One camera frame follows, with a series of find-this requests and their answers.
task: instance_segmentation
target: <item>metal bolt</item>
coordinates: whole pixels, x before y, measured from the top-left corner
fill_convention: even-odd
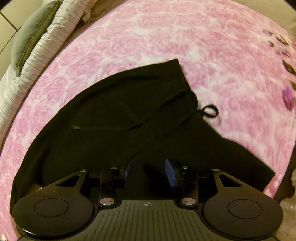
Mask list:
[[[196,201],[191,197],[186,197],[181,200],[181,203],[183,203],[184,205],[193,205],[194,203],[196,203]]]
[[[101,202],[103,205],[111,205],[111,204],[113,204],[115,201],[114,201],[113,198],[105,197],[105,198],[102,198],[100,202]]]

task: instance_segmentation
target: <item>pink rose pattern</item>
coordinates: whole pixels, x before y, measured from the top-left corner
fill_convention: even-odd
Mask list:
[[[126,0],[81,29],[36,82],[4,144],[0,234],[9,241],[18,238],[9,214],[11,185],[46,123],[75,95],[101,79],[174,58],[179,59],[200,107],[215,104],[219,108],[218,118],[206,121],[276,171],[265,190],[271,197],[275,194],[296,136],[295,111],[286,109],[281,93],[289,80],[296,82],[282,64],[284,59],[296,67],[296,40],[285,30],[229,0]],[[276,40],[279,35],[289,46]]]

